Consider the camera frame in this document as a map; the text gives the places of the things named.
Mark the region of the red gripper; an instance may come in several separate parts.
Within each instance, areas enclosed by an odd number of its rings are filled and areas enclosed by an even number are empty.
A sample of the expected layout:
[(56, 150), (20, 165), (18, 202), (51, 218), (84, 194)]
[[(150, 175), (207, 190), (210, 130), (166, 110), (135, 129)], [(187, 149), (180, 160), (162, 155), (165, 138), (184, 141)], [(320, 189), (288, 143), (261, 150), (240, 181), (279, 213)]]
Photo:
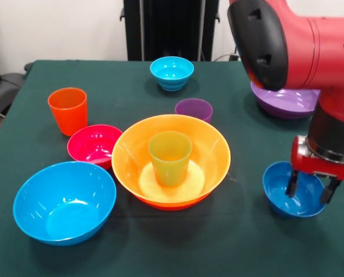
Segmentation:
[(293, 167), (285, 194), (292, 198), (298, 187), (298, 171), (331, 178), (321, 194), (320, 202), (329, 204), (336, 189), (344, 181), (344, 162), (335, 162), (314, 154), (306, 143), (306, 136), (296, 136), (291, 146), (290, 163)]

